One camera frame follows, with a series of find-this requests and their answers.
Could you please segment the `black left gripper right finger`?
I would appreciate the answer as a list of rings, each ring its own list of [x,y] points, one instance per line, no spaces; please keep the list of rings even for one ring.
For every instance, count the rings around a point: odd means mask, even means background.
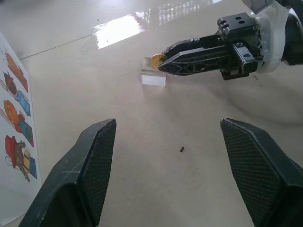
[[[233,178],[256,227],[303,225],[303,169],[263,129],[220,122]]]

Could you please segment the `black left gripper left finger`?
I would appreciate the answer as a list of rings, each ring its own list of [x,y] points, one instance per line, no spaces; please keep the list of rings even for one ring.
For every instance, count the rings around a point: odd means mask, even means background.
[[[85,129],[54,165],[21,227],[97,227],[110,179],[116,120]]]

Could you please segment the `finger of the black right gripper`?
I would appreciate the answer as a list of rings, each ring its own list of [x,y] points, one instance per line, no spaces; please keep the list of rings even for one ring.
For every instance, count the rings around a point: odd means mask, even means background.
[[[227,68],[231,58],[231,51],[226,45],[201,47],[175,54],[160,64],[158,69],[171,75],[188,76]]]
[[[209,35],[200,38],[193,38],[176,42],[171,46],[167,47],[162,52],[162,54],[164,54],[167,58],[170,58],[178,54],[179,52],[193,50],[197,48],[209,49],[222,45],[224,45],[224,41],[219,35]]]

